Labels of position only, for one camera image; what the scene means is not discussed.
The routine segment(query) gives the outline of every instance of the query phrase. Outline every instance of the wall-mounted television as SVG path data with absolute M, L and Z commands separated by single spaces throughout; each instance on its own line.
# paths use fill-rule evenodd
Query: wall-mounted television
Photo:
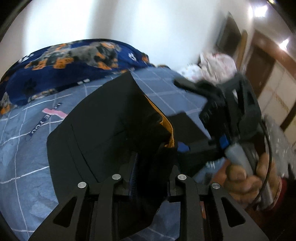
M 218 51 L 233 57 L 241 38 L 242 35 L 236 22 L 232 15 L 228 13 L 216 43 Z

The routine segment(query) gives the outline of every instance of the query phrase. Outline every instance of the human hand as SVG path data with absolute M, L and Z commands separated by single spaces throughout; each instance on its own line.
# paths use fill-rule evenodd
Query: human hand
M 223 186 L 230 195 L 243 206 L 243 208 L 246 208 L 248 204 L 252 203 L 258 195 L 262 183 L 266 178 L 268 164 L 269 155 L 264 153 L 258 161 L 256 175 L 253 176 L 247 176 L 246 170 L 242 166 L 233 164 L 227 166 L 227 178 Z M 271 164 L 268 182 L 273 199 L 276 201 L 280 189 L 281 178 L 277 175 L 274 161 L 272 161 Z

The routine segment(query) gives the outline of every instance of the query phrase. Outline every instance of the yellow lining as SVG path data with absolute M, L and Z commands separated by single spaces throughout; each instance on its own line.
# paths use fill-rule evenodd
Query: yellow lining
M 162 114 L 162 112 L 157 108 L 157 106 L 155 104 L 153 104 L 153 102 L 146 95 L 145 95 L 145 97 L 149 101 L 150 105 L 152 105 L 152 107 L 162 116 L 163 120 L 160 122 L 160 124 L 171 133 L 170 141 L 166 145 L 166 147 L 168 147 L 168 148 L 174 147 L 175 140 L 174 140 L 174 130 L 173 130 L 172 124 L 168 121 L 168 119 L 165 117 L 165 115 Z

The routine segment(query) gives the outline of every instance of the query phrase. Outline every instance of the triangular cutout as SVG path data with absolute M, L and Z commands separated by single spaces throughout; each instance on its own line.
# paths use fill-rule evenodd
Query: triangular cutout
M 70 226 L 74 208 L 77 202 L 77 197 L 73 197 L 54 218 L 53 223 L 65 228 Z
M 221 201 L 230 227 L 235 227 L 246 222 L 244 217 L 235 209 L 227 198 L 222 197 Z

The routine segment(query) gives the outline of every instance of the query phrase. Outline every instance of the silver screw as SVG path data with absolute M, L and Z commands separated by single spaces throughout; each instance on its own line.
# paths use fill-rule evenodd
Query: silver screw
M 79 188 L 85 188 L 86 187 L 86 183 L 85 182 L 80 182 L 80 183 L 78 183 L 78 187 Z
M 220 184 L 219 183 L 212 183 L 212 187 L 214 189 L 219 189 L 220 188 Z
M 114 174 L 113 176 L 112 176 L 112 179 L 113 180 L 119 180 L 121 178 L 121 175 L 119 175 L 119 174 Z
M 178 175 L 178 179 L 179 180 L 186 180 L 186 175 L 184 175 L 184 174 L 180 174 L 180 175 Z

